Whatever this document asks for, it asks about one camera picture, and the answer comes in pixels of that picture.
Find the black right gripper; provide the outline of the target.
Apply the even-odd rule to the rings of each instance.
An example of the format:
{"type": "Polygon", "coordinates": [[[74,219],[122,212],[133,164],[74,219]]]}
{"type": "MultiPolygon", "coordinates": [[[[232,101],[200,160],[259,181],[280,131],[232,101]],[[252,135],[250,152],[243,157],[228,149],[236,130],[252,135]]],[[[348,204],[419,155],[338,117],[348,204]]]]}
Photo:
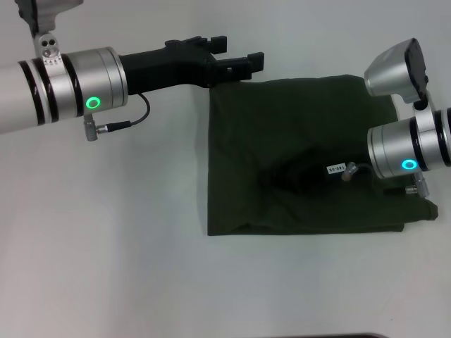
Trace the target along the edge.
{"type": "Polygon", "coordinates": [[[360,177],[370,177],[373,180],[373,166],[350,161],[316,164],[302,169],[294,163],[279,163],[261,172],[262,182],[271,182],[274,189],[295,195],[325,194],[342,183],[351,183],[360,177]]]}

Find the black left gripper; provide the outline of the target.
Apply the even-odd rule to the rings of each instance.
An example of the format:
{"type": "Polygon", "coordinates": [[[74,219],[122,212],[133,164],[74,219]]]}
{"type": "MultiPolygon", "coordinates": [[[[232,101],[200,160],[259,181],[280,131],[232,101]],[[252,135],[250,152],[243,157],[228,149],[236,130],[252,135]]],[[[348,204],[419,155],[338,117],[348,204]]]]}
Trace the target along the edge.
{"type": "Polygon", "coordinates": [[[193,37],[169,40],[154,51],[119,57],[128,84],[128,94],[142,94],[177,85],[215,87],[226,82],[252,79],[264,69],[263,52],[242,58],[216,60],[214,55],[228,51],[228,38],[193,37]]]}

